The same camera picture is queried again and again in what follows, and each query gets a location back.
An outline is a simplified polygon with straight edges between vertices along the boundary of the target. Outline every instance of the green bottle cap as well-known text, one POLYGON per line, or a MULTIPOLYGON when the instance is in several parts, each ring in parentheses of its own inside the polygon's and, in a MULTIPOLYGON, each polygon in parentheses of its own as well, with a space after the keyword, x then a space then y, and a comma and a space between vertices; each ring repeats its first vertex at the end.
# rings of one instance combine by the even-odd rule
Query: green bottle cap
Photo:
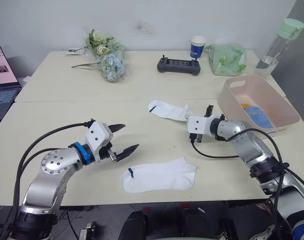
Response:
POLYGON ((281 29, 277 32, 277 35, 284 39, 296 39, 302 30, 304 29, 304 23, 293 18, 286 18, 282 23, 281 29))

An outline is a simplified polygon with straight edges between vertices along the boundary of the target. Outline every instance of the blue object in basket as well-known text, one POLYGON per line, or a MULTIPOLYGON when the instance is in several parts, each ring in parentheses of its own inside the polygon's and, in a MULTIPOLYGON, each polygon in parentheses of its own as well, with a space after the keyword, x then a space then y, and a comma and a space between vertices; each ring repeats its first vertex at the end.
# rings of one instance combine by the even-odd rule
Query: blue object in basket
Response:
POLYGON ((245 112, 257 126, 264 129, 274 128, 266 114, 258 106, 249 106, 245 108, 245 112))

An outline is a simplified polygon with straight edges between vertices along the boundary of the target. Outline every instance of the blue ring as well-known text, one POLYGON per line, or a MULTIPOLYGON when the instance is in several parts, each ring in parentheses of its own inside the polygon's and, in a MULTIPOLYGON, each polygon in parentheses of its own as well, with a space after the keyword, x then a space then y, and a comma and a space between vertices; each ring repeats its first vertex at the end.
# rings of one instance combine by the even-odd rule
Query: blue ring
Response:
POLYGON ((304 235, 304 223, 294 228, 292 236, 294 240, 300 240, 304 235))
POLYGON ((83 146, 79 142, 75 142, 74 144, 75 144, 75 147, 81 153, 81 155, 86 163, 85 165, 91 164, 91 155, 87 153, 87 151, 83 148, 83 146))

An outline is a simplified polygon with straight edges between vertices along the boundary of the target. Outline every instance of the laptop keyboard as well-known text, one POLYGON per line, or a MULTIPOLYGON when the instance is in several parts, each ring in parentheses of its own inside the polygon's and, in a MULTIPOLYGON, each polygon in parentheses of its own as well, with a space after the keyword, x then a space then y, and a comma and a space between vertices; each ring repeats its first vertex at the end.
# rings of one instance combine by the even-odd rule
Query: laptop keyboard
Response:
POLYGON ((16 90, 0 91, 0 104, 6 104, 11 101, 16 90))

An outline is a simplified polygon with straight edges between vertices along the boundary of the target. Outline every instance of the game controller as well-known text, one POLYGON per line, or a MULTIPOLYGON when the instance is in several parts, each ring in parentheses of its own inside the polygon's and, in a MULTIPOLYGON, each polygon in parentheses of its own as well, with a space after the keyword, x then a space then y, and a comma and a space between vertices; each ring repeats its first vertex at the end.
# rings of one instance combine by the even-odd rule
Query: game controller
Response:
POLYGON ((175 72, 175 73, 187 73, 192 75, 198 75, 201 71, 201 67, 197 59, 195 60, 177 60, 168 59, 163 55, 157 64, 157 70, 160 73, 175 72))

